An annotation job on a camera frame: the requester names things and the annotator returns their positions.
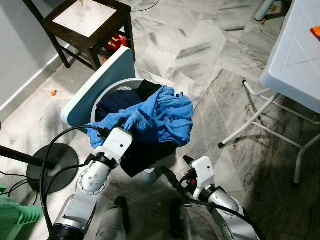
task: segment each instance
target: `green plastic object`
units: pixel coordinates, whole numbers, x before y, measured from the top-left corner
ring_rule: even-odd
[[[0,184],[0,192],[6,186]],[[24,225],[34,223],[42,216],[39,206],[21,206],[6,195],[0,195],[0,239],[14,240]]]

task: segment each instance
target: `white plastic table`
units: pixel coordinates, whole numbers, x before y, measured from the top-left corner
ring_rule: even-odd
[[[293,144],[301,149],[296,160],[295,184],[299,183],[303,154],[308,148],[319,141],[320,134],[305,146],[302,146],[255,122],[255,120],[271,104],[275,104],[314,125],[320,125],[320,121],[313,121],[275,102],[276,98],[281,94],[318,114],[320,113],[320,41],[310,32],[310,29],[316,26],[320,26],[320,0],[294,0],[260,78],[261,84],[267,89],[261,92],[254,92],[248,83],[243,81],[244,86],[252,95],[259,96],[267,102],[245,125],[219,143],[219,147],[223,147],[227,142],[253,124]],[[267,98],[263,96],[263,94],[271,91],[276,92],[272,97]]]

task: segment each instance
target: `marble floor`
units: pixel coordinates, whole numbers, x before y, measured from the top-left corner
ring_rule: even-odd
[[[120,0],[141,10],[156,0]],[[136,75],[183,91],[194,104],[191,141],[168,157],[166,165],[178,176],[188,170],[182,156],[210,157],[215,183],[237,198],[268,240],[319,239],[320,151],[313,146],[304,156],[298,188],[292,187],[299,149],[263,131],[250,127],[223,149],[218,143],[243,125],[263,104],[250,96],[246,81],[262,90],[259,78],[284,22],[284,16],[270,17],[265,25],[253,20],[261,0],[160,0],[147,11],[131,14],[136,50]],[[0,144],[34,154],[58,133],[69,128],[60,120],[63,106],[94,72],[75,61],[70,69],[61,66],[1,126]],[[51,91],[57,90],[56,96]],[[280,97],[279,102],[310,118],[314,112]],[[319,133],[319,126],[280,110],[268,108],[258,120],[280,134],[307,143]],[[60,140],[77,152],[80,162],[92,153],[89,138],[73,132]],[[25,174],[27,165],[1,157],[0,170]],[[21,180],[0,174],[9,188]],[[164,176],[153,185],[142,175],[127,176],[120,167],[111,172],[107,190],[85,239],[95,238],[101,217],[117,196],[128,201],[132,229],[129,240],[170,240],[169,205],[177,197]],[[74,191],[74,184],[48,197],[54,221],[62,203]],[[28,186],[12,198],[32,203],[35,193]],[[203,208],[198,208],[204,215]],[[19,239],[46,239],[42,217],[28,226]]]

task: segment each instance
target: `white wall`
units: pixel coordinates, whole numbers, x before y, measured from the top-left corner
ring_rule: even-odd
[[[34,0],[46,16],[63,0]],[[22,0],[0,0],[0,106],[57,54]]]

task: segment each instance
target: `dark wooden chair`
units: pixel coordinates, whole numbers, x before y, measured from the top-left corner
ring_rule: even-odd
[[[114,0],[66,0],[44,18],[32,0],[23,2],[47,33],[66,68],[70,68],[70,64],[64,52],[94,71],[98,70],[101,67],[98,53],[116,33],[126,37],[127,47],[132,49],[136,59],[130,6]],[[95,20],[94,14],[85,14],[85,11],[92,11],[94,7],[99,9],[98,20]],[[84,53],[89,62],[61,46],[56,37]]]

